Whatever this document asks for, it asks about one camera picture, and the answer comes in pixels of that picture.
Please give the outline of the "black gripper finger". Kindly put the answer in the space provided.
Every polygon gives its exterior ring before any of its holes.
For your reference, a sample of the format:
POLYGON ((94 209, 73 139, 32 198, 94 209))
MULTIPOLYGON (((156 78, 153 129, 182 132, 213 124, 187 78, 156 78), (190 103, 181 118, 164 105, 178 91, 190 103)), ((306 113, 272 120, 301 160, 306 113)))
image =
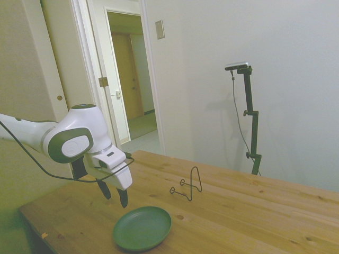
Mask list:
POLYGON ((119 197, 120 197, 120 203, 122 205, 123 208, 126 208, 127 205, 128 205, 128 192, 127 190, 122 190, 122 189, 119 189, 117 188, 117 191, 118 191, 118 194, 119 194, 119 197))
POLYGON ((103 193, 104 197, 109 200, 111 198, 111 192, 107 186, 107 184, 103 181, 98 181, 97 182, 101 192, 103 193))

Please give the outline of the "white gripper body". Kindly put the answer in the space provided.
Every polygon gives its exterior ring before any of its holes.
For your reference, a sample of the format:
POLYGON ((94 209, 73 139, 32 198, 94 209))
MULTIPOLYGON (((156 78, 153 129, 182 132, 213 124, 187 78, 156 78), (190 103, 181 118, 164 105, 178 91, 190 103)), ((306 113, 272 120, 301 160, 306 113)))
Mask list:
POLYGON ((132 184, 129 167, 123 160, 90 160, 86 158, 86 171, 89 175, 121 190, 126 190, 132 184))

